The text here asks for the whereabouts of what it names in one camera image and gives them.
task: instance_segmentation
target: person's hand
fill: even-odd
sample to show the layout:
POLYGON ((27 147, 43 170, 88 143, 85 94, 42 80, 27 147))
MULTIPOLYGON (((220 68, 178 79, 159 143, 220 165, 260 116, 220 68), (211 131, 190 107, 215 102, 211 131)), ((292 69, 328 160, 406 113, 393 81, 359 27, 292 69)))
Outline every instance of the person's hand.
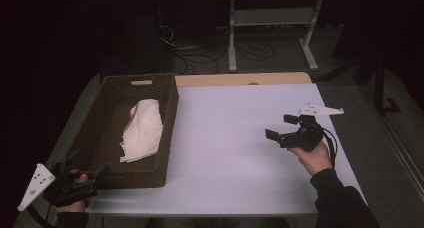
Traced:
POLYGON ((299 157, 300 163, 305 166, 311 176, 322 170, 333 168, 331 166, 328 148, 322 141, 311 152, 306 152, 302 148, 290 148, 288 150, 299 157))
MULTIPOLYGON (((71 173, 73 175, 76 175, 78 173, 78 170, 72 170, 71 173)), ((82 183, 88 180, 88 176, 86 174, 82 174, 79 178, 75 179, 76 183, 82 183)), ((74 202, 71 205, 68 206, 62 206, 62 207, 55 207, 56 212, 84 212, 85 207, 88 206, 91 203, 91 198, 80 200, 77 202, 74 202)))

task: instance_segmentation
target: crumpled tissue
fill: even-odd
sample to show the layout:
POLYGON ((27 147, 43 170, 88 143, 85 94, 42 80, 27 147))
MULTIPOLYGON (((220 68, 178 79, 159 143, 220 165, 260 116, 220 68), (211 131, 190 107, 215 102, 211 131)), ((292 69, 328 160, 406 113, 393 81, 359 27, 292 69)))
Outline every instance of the crumpled tissue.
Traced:
POLYGON ((131 109, 130 117, 120 143, 125 153, 121 162, 132 162, 156 154, 162 136, 163 124, 157 100, 139 101, 131 109))

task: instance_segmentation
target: gray floor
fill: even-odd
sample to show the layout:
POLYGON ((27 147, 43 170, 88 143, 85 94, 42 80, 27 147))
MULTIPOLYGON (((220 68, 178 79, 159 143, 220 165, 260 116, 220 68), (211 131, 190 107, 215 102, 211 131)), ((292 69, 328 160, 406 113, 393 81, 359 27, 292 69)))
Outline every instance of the gray floor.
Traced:
MULTIPOLYGON (((240 29, 237 31, 238 73, 255 72, 307 72, 312 78, 320 77, 336 69, 343 61, 331 58, 331 53, 342 31, 339 27, 317 29, 311 40, 311 50, 319 65, 319 71, 311 72, 302 54, 297 38, 302 27, 265 27, 240 29)), ((217 44, 227 39, 225 31, 217 44)), ((226 45, 199 46, 180 49, 175 58, 175 73, 210 74, 218 71, 228 73, 226 45)), ((424 203, 400 162, 395 146, 385 132, 383 123, 389 123, 413 158, 419 170, 424 172, 424 113, 409 97, 402 82, 386 72, 385 95, 394 98, 401 113, 390 113, 381 117, 370 105, 373 83, 358 86, 353 82, 353 68, 329 82, 318 83, 325 104, 342 107, 345 114, 332 117, 337 134, 357 177, 369 207, 384 228, 424 227, 424 203)), ((62 136, 49 159, 49 163, 60 159, 63 148, 75 135, 87 107, 99 89, 98 77, 87 85, 75 106, 62 136)), ((47 205, 39 199, 36 207, 46 214, 47 205)), ((53 222, 55 214, 49 217, 53 222)), ((293 228, 314 227, 315 216, 289 217, 293 228)), ((106 218, 105 227, 144 227, 146 219, 106 218)), ((15 227, 39 227, 26 212, 17 220, 15 227)), ((92 217, 88 227, 101 227, 100 218, 92 217)))

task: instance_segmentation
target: wicker basket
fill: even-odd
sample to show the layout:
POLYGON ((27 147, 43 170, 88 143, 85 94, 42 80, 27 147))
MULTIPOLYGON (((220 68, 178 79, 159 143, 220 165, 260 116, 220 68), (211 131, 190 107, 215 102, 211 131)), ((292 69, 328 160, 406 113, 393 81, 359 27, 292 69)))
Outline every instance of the wicker basket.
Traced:
POLYGON ((110 167, 98 189, 153 188, 165 185, 172 130, 178 105, 173 74, 111 76, 103 80, 100 91, 68 150, 82 148, 73 164, 92 175, 101 165, 110 167), (128 124, 129 111, 142 99, 156 99, 163 132, 156 155, 130 163, 120 163, 124 151, 119 143, 128 124))

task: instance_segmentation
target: table surface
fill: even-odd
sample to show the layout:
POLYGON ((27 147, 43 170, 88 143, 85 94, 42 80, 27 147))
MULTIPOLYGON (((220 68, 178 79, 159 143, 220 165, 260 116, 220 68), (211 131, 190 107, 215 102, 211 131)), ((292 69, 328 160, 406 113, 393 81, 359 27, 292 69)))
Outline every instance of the table surface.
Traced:
MULTIPOLYGON (((284 114, 297 115, 308 102, 324 105, 316 85, 304 73, 207 77, 206 86, 198 86, 199 76, 176 78, 180 100, 166 185, 99 191, 87 212, 148 217, 316 213, 310 175, 294 154, 265 138, 265 129, 298 129, 283 122, 284 114), (303 84, 281 79, 288 84, 239 85, 266 82, 261 79, 267 76, 298 77, 303 84), (214 78, 236 85, 210 86, 214 78)), ((317 122, 337 137, 329 116, 317 122)), ((361 191, 341 146, 336 170, 345 185, 361 191)))

